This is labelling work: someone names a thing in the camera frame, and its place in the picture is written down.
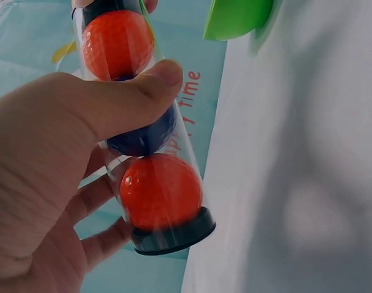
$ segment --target white surface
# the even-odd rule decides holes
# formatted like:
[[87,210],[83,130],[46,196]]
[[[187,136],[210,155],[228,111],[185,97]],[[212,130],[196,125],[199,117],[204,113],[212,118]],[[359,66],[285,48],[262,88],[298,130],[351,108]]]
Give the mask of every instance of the white surface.
[[372,293],[372,0],[283,0],[229,43],[182,293]]

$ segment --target green lid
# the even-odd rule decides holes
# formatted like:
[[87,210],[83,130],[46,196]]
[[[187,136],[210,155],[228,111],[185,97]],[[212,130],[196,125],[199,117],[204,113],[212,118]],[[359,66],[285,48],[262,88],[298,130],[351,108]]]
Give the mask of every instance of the green lid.
[[203,38],[226,41],[263,27],[273,0],[213,0]]

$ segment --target hand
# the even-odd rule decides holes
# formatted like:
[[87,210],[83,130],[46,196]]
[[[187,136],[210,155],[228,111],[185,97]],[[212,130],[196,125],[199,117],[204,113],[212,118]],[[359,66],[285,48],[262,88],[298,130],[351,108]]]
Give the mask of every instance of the hand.
[[130,238],[119,219],[79,240],[76,223],[112,198],[97,142],[156,121],[182,85],[172,61],[125,82],[40,78],[0,99],[0,292],[77,293]]

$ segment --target clear plastic tube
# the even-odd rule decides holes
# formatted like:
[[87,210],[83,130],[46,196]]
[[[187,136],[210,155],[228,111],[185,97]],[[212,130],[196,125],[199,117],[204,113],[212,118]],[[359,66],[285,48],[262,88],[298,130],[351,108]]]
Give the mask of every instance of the clear plastic tube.
[[[96,0],[73,9],[84,79],[125,81],[163,59],[139,0]],[[216,224],[178,105],[146,127],[101,143],[114,194],[132,224],[138,253],[175,252],[210,235]],[[134,159],[123,172],[120,164]]]

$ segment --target fingernail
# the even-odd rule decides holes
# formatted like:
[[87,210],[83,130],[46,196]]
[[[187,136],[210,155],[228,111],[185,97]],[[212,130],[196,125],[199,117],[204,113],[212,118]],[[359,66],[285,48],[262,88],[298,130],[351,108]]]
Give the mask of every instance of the fingernail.
[[71,6],[73,8],[84,8],[91,4],[93,0],[71,0]]
[[125,221],[125,219],[123,217],[120,217],[118,219],[118,225],[120,225],[123,229],[125,229],[126,231],[130,231],[132,232],[133,230],[133,226],[132,224],[128,223]]
[[173,87],[183,80],[183,70],[174,60],[166,59],[158,62],[144,74],[160,78],[166,86]]

